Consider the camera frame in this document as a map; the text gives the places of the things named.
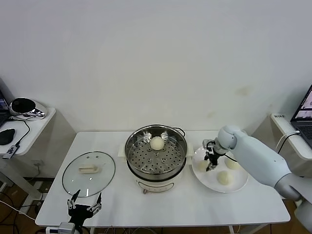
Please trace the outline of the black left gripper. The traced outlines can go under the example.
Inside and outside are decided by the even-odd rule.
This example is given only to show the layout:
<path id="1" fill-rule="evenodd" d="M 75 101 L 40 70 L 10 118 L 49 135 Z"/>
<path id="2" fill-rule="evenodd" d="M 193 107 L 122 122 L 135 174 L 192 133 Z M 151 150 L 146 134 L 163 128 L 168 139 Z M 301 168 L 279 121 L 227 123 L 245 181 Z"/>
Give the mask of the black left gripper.
<path id="1" fill-rule="evenodd" d="M 75 205 L 75 201 L 78 198 L 79 190 L 74 193 L 71 199 L 67 200 L 68 215 L 70 216 L 70 223 L 73 223 L 76 227 L 82 227 L 84 221 L 92 218 L 98 211 L 101 210 L 101 193 L 92 206 L 88 205 Z"/>

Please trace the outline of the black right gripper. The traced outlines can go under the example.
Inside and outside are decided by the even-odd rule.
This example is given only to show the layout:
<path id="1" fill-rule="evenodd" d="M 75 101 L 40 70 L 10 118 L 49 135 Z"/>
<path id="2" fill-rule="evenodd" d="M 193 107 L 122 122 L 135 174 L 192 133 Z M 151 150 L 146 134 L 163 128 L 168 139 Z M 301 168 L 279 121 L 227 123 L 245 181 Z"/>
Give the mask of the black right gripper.
<path id="1" fill-rule="evenodd" d="M 220 158 L 220 155 L 215 152 L 214 147 L 208 146 L 207 152 L 204 157 L 205 161 L 209 161 L 206 171 L 214 170 L 218 165 L 219 158 Z"/>

